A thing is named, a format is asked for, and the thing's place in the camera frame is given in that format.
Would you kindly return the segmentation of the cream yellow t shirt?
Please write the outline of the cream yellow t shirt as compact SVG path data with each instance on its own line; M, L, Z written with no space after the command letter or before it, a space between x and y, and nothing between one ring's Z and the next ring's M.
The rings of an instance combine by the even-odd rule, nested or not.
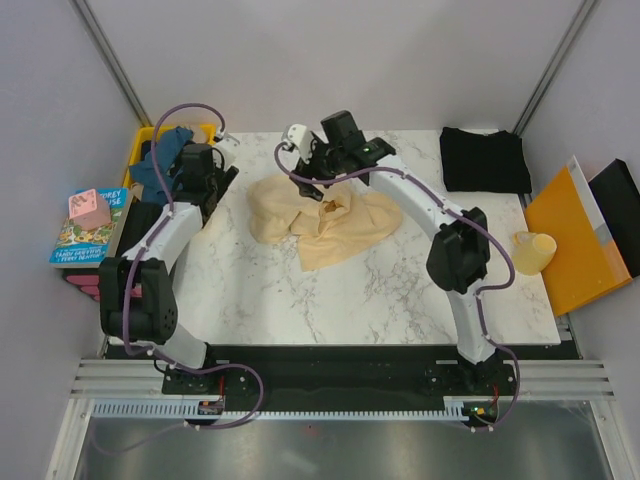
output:
M371 248L393 234L403 213L388 196L359 194L343 183L333 185L315 201L299 195L284 175L250 185L250 233L261 244L297 241L301 269L330 267Z

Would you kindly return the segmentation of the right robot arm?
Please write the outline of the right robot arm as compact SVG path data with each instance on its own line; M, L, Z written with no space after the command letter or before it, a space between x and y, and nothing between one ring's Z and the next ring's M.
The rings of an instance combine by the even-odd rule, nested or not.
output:
M420 226L431 241L427 273L447 295L457 350L467 361L458 368L459 384L469 393L483 392L494 381L486 361L496 350L487 339L477 301L490 259L486 215L436 194L410 171L391 144L380 137L367 139L350 112L325 118L322 128L326 141L301 124L289 126L282 135L284 149L299 155L292 179L300 194L319 201L320 185L357 178L392 199Z

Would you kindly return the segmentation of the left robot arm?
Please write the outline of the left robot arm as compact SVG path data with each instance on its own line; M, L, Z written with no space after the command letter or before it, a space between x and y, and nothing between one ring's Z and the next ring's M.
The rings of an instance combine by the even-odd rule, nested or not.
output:
M171 271L238 175L239 148L230 135L183 147L172 201L139 242L98 269L103 333L126 342L132 355L143 351L186 368L185 382L198 393L215 389L220 371L205 360L206 342L179 323Z

